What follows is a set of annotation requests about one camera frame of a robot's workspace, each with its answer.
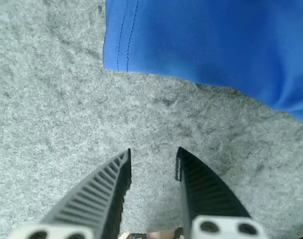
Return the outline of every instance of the blue cloth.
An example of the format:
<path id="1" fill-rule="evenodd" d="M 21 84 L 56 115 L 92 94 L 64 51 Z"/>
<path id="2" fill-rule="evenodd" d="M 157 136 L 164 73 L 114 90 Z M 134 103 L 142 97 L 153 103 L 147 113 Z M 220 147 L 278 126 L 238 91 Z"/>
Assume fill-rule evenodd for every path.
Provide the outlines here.
<path id="1" fill-rule="evenodd" d="M 106 0 L 106 69 L 233 87 L 303 120 L 303 0 Z"/>

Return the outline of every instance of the stitching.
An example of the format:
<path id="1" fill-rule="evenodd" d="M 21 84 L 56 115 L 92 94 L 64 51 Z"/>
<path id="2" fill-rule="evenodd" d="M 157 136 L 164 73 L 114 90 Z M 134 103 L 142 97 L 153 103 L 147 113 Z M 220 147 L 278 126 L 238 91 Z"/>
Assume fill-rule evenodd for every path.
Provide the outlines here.
<path id="1" fill-rule="evenodd" d="M 125 15 L 126 15 L 126 11 L 127 11 L 127 6 L 128 6 L 128 0 L 126 0 L 126 6 L 125 6 L 125 11 L 124 11 L 124 16 L 123 16 L 123 22 L 122 22 L 122 27 L 121 27 L 121 33 L 120 33 L 120 39 L 118 41 L 118 50 L 117 50 L 117 70 L 119 71 L 119 57 L 120 57 L 120 49 L 121 49 L 121 37 L 122 37 L 122 33 L 123 33 L 123 27 L 124 27 L 124 22 L 125 22 Z"/>
<path id="2" fill-rule="evenodd" d="M 133 19 L 132 30 L 131 30 L 131 33 L 130 33 L 130 38 L 129 38 L 129 40 L 128 40 L 126 71 L 128 71 L 128 65 L 129 65 L 129 62 L 130 62 L 130 57 L 129 57 L 129 54 L 130 54 L 130 44 L 131 44 L 132 34 L 133 34 L 134 26 L 135 26 L 136 13 L 137 13 L 137 9 L 138 9 L 138 1 L 139 1 L 139 0 L 136 1 L 136 9 L 135 9 L 135 13 L 134 13 L 134 19 Z"/>

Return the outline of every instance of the ribbed rubber pad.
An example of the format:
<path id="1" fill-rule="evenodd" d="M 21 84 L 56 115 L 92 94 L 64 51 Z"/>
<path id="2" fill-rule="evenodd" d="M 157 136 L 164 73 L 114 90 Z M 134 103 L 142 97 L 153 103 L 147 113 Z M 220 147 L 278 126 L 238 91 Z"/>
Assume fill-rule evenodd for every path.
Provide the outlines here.
<path id="1" fill-rule="evenodd" d="M 196 156 L 183 148 L 176 157 L 185 236 L 198 215 L 250 217 L 229 187 Z"/>
<path id="2" fill-rule="evenodd" d="M 131 184 L 131 152 L 109 160 L 93 171 L 45 216 L 48 224 L 82 225 L 95 239 L 116 239 L 124 195 Z"/>

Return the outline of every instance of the screw hole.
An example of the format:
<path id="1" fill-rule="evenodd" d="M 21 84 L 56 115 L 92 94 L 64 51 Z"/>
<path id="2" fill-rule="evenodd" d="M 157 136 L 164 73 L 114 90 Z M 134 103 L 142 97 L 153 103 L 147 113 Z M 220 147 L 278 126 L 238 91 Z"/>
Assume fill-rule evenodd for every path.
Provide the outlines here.
<path id="1" fill-rule="evenodd" d="M 46 239 L 47 232 L 46 231 L 37 231 L 28 237 L 28 239 Z"/>
<path id="2" fill-rule="evenodd" d="M 85 239 L 83 234 L 75 233 L 70 235 L 67 239 Z"/>
<path id="3" fill-rule="evenodd" d="M 258 234 L 257 230 L 250 224 L 242 223 L 238 226 L 238 230 L 241 233 L 248 235 L 256 235 Z"/>
<path id="4" fill-rule="evenodd" d="M 219 228 L 216 224 L 212 222 L 203 222 L 200 224 L 200 229 L 202 229 L 204 232 L 208 233 L 217 233 L 219 232 Z"/>

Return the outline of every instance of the carpet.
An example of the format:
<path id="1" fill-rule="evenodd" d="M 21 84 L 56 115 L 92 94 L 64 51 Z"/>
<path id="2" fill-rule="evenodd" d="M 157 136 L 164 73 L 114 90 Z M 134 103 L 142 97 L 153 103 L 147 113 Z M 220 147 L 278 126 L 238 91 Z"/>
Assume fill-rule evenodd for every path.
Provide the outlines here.
<path id="1" fill-rule="evenodd" d="M 124 232 L 181 226 L 179 146 L 275 239 L 303 235 L 303 123 L 230 88 L 102 68 L 102 0 L 0 0 L 0 239 L 131 148 Z"/>

